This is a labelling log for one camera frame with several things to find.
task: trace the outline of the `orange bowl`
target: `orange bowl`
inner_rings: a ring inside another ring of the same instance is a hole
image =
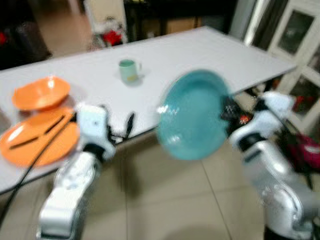
[[[22,111],[52,107],[66,98],[70,85],[56,76],[47,76],[14,90],[13,104]]]

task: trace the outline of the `orange plate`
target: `orange plate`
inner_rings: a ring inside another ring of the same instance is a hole
[[[46,109],[60,103],[69,91],[69,83],[56,76],[47,76],[15,89],[12,102],[22,111]]]
[[[68,107],[45,111],[5,132],[0,138],[0,152],[9,162],[19,166],[29,166],[50,140],[72,118]],[[42,154],[36,166],[51,164],[71,151],[78,142],[79,130],[75,123],[68,123]]]

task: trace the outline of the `white table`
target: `white table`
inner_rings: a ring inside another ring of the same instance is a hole
[[[144,78],[140,84],[129,86],[120,80],[118,62],[124,58],[142,63]],[[238,93],[294,67],[292,63],[202,27],[4,70],[0,72],[0,109],[12,125],[18,123],[23,117],[11,102],[15,88],[56,75],[70,83],[70,96],[75,103],[106,104],[115,130],[122,131],[129,113],[136,112],[131,134],[134,137],[157,125],[156,107],[169,86],[186,72],[196,69],[215,71],[225,79],[233,93]],[[53,171],[61,163],[36,168],[27,180]],[[0,156],[0,193],[12,188],[24,171]]]

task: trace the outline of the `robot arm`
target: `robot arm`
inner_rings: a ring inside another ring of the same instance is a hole
[[[319,215],[320,202],[301,183],[278,147],[267,140],[280,128],[278,118],[285,119],[290,113],[293,100],[277,92],[265,93],[262,100],[277,117],[268,109],[256,112],[248,124],[230,132],[229,140],[242,151],[244,173],[260,195],[265,240],[310,240],[312,221]],[[229,110],[239,108],[230,104]]]
[[[80,105],[75,121],[83,149],[56,173],[53,190],[39,215],[37,240],[80,240],[89,198],[99,178],[102,163],[116,152],[115,138],[127,138],[133,125],[132,114],[124,136],[115,136],[108,125],[104,107]]]

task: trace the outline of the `teal bowl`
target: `teal bowl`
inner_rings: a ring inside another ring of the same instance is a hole
[[[178,79],[158,108],[156,135],[163,148],[181,160],[199,160],[215,152],[227,138],[227,122],[220,114],[228,95],[224,80],[208,70]]]

